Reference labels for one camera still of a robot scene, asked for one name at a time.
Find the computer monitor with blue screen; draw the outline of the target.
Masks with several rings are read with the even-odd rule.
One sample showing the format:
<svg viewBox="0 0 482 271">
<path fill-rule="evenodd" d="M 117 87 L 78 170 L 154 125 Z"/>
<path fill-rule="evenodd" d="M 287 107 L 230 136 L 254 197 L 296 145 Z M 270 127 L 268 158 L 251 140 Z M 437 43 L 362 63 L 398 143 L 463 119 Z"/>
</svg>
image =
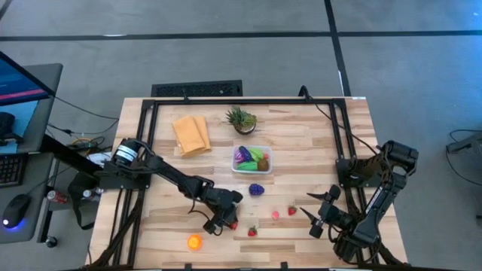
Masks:
<svg viewBox="0 0 482 271">
<path fill-rule="evenodd" d="M 54 97 L 55 92 L 0 51 L 0 105 Z"/>
</svg>

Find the black computer mouse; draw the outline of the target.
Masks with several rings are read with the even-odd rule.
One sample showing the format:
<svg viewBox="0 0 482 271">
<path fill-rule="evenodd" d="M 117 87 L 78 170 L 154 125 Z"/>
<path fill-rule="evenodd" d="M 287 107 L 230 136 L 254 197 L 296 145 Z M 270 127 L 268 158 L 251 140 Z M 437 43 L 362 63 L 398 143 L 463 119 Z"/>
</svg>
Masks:
<svg viewBox="0 0 482 271">
<path fill-rule="evenodd" d="M 15 196 L 3 211 L 2 225 L 7 229 L 17 227 L 24 219 L 30 202 L 31 196 L 28 194 Z"/>
</svg>

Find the grey desk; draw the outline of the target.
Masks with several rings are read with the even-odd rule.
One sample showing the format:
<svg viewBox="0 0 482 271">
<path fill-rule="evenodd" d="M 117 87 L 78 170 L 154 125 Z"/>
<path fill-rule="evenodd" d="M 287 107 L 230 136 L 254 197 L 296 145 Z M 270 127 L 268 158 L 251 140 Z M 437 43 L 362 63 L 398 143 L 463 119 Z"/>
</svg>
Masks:
<svg viewBox="0 0 482 271">
<path fill-rule="evenodd" d="M 47 129 L 47 122 L 53 107 L 53 99 L 38 102 L 32 119 L 24 134 L 24 143 L 17 150 L 29 155 L 20 186 L 0 188 L 0 244 L 25 242 L 35 235 L 48 179 L 53 163 L 53 153 L 40 152 L 42 139 Z M 3 212 L 7 204 L 17 195 L 27 193 L 31 202 L 23 220 L 14 228 L 4 227 Z"/>
</svg>

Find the potted succulent plant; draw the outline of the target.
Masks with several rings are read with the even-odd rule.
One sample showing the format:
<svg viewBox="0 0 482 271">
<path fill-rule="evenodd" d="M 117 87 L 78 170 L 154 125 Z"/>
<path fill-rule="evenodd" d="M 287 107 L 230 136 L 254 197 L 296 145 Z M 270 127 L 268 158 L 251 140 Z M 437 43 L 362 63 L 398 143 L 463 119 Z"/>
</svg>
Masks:
<svg viewBox="0 0 482 271">
<path fill-rule="evenodd" d="M 255 130 L 258 119 L 255 115 L 242 110 L 239 106 L 233 106 L 226 113 L 228 123 L 240 135 L 248 135 Z"/>
</svg>

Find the red soda can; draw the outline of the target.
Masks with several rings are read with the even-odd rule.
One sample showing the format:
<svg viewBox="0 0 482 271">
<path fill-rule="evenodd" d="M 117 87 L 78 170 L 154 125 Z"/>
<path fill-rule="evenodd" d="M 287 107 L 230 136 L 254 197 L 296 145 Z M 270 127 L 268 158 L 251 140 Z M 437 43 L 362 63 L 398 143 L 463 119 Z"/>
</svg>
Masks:
<svg viewBox="0 0 482 271">
<path fill-rule="evenodd" d="M 66 204 L 68 202 L 67 195 L 58 190 L 50 190 L 47 193 L 47 199 L 51 202 L 56 202 L 59 204 Z"/>
</svg>

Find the black keyboard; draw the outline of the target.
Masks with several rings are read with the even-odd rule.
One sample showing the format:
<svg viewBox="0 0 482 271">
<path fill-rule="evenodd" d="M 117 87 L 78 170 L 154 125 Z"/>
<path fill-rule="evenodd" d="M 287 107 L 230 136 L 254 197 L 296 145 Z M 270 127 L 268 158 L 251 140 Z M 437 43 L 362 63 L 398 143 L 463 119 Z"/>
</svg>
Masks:
<svg viewBox="0 0 482 271">
<path fill-rule="evenodd" d="M 27 154 L 0 155 L 0 188 L 20 186 L 27 161 Z"/>
</svg>

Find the silver drink can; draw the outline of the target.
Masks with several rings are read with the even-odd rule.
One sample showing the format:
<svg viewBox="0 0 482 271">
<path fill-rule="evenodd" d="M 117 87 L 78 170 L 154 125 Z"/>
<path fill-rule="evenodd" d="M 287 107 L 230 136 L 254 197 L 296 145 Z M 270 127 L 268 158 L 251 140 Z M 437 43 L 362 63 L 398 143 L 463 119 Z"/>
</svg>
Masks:
<svg viewBox="0 0 482 271">
<path fill-rule="evenodd" d="M 82 193 L 82 199 L 88 200 L 88 201 L 97 201 L 98 202 L 100 200 L 103 192 L 104 192 L 104 190 L 100 187 L 85 190 Z"/>
</svg>

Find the orange toy fruit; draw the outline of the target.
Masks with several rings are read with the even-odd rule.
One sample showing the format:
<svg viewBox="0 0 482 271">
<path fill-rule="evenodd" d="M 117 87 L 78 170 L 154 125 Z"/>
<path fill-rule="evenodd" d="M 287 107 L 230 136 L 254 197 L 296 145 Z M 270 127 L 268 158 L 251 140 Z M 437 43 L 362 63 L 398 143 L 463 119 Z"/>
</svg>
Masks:
<svg viewBox="0 0 482 271">
<path fill-rule="evenodd" d="M 190 250 L 193 250 L 193 251 L 199 250 L 201 249 L 202 244 L 203 244 L 203 240 L 201 236 L 197 234 L 193 234 L 188 237 L 187 245 Z"/>
</svg>

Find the black perforated floor panel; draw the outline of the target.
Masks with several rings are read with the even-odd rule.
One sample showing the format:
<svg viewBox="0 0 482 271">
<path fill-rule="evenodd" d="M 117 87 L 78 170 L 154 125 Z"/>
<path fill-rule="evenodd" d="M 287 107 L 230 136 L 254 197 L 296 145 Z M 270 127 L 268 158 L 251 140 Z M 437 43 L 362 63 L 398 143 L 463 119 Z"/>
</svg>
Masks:
<svg viewBox="0 0 482 271">
<path fill-rule="evenodd" d="M 153 84 L 151 97 L 243 96 L 241 80 Z"/>
</svg>

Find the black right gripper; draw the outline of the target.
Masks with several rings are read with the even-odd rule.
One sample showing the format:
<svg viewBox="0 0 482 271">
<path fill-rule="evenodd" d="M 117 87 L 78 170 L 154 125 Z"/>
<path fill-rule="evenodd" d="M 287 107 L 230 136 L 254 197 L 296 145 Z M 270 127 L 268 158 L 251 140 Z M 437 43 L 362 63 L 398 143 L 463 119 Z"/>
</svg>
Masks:
<svg viewBox="0 0 482 271">
<path fill-rule="evenodd" d="M 306 209 L 300 207 L 300 210 L 310 220 L 311 228 L 309 234 L 312 237 L 317 239 L 321 237 L 323 232 L 322 226 L 324 224 L 327 224 L 328 226 L 339 227 L 342 230 L 348 230 L 351 227 L 351 215 L 334 206 L 334 201 L 329 201 L 328 192 L 325 192 L 323 194 L 307 193 L 307 195 L 322 201 L 321 207 L 318 211 L 318 217 L 312 215 Z"/>
</svg>

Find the black desk support bar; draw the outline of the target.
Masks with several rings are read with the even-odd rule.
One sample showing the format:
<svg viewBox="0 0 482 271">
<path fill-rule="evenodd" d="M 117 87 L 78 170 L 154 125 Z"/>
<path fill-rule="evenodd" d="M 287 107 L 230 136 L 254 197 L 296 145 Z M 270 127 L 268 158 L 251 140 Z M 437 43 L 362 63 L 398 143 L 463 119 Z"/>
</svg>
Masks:
<svg viewBox="0 0 482 271">
<path fill-rule="evenodd" d="M 86 157 L 82 157 L 49 135 L 44 135 L 39 151 L 52 153 L 60 162 L 88 175 L 94 175 L 95 172 L 102 170 L 101 166 L 91 162 Z"/>
</svg>

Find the clear plastic tupperware container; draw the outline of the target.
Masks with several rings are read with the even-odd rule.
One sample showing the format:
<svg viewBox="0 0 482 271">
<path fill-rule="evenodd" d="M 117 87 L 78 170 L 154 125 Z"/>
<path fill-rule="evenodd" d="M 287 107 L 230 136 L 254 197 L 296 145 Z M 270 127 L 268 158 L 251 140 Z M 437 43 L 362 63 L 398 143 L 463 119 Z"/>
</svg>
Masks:
<svg viewBox="0 0 482 271">
<path fill-rule="evenodd" d="M 235 151 L 238 151 L 239 150 L 239 147 L 240 146 L 244 146 L 246 147 L 247 149 L 249 148 L 259 148 L 261 149 L 264 153 L 268 153 L 270 155 L 270 159 L 268 159 L 269 161 L 269 164 L 270 164 L 270 169 L 267 171 L 267 172 L 261 172 L 261 171 L 239 171 L 237 170 L 237 165 L 238 163 L 234 160 L 234 153 Z M 232 155 L 232 166 L 231 166 L 231 169 L 234 171 L 234 172 L 237 172 L 237 173 L 243 173 L 243 174 L 262 174 L 262 175 L 266 175 L 266 174 L 269 174 L 271 171 L 272 171 L 272 168 L 273 168 L 273 152 L 271 150 L 270 147 L 267 147 L 267 146 L 254 146 L 254 145 L 240 145 L 240 146 L 235 146 L 233 148 L 233 155 Z"/>
</svg>

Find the grey floor stand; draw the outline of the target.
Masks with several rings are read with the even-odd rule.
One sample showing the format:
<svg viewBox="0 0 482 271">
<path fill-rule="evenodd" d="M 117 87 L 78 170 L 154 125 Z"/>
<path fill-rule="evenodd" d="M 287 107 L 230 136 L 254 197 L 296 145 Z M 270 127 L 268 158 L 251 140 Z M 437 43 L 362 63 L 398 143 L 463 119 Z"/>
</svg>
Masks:
<svg viewBox="0 0 482 271">
<path fill-rule="evenodd" d="M 471 135 L 463 139 L 456 139 L 454 135 L 458 132 L 471 132 Z M 455 129 L 450 131 L 448 136 L 453 140 L 446 146 L 446 157 L 449 164 L 451 154 L 469 151 L 471 152 L 471 162 L 482 169 L 482 129 Z"/>
</svg>

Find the folded orange cloth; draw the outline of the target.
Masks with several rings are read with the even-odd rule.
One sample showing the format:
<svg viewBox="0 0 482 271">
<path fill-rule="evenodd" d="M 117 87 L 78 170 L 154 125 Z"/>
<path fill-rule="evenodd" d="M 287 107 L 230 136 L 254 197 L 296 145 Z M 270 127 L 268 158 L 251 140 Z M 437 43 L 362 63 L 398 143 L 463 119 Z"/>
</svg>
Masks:
<svg viewBox="0 0 482 271">
<path fill-rule="evenodd" d="M 212 150 L 204 116 L 186 116 L 172 126 L 181 157 L 195 157 Z"/>
</svg>

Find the black aluminium table frame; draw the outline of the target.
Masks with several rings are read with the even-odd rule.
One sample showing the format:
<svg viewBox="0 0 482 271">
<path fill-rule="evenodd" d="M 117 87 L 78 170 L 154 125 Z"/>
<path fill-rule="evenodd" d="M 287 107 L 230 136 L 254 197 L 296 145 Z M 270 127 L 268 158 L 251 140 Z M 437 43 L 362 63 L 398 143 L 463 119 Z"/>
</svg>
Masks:
<svg viewBox="0 0 482 271">
<path fill-rule="evenodd" d="M 227 122 L 229 99 L 199 98 L 191 104 L 177 99 L 173 105 L 162 101 L 156 111 L 143 110 L 141 98 L 124 100 L 115 144 L 141 136 L 180 171 L 212 179 L 218 187 L 245 195 L 237 213 L 237 229 L 214 236 L 203 230 L 207 207 L 196 204 L 196 212 L 191 213 L 194 204 L 176 186 L 154 176 L 145 193 L 133 264 L 136 269 L 181 268 L 186 263 L 195 269 L 277 268 L 281 262 L 291 268 L 343 265 L 327 236 L 315 239 L 309 234 L 310 221 L 300 207 L 318 211 L 320 202 L 307 193 L 324 193 L 338 182 L 335 162 L 339 156 L 368 158 L 379 144 L 367 101 L 348 98 L 346 107 L 337 110 L 338 122 L 348 122 L 351 127 L 353 145 L 347 144 L 345 134 L 334 135 L 327 105 L 311 105 L 299 97 L 242 97 L 239 103 L 258 118 L 250 135 L 238 134 Z M 181 157 L 172 123 L 186 116 L 205 117 L 210 152 Z M 240 145 L 270 147 L 272 171 L 266 175 L 234 172 L 233 148 Z M 263 195 L 247 195 L 253 183 L 264 187 Z M 297 207 L 294 215 L 288 214 L 289 206 Z M 278 220 L 272 218 L 274 211 L 279 212 Z M 253 226 L 258 234 L 250 237 Z M 193 234 L 203 240 L 196 251 L 187 245 Z"/>
</svg>

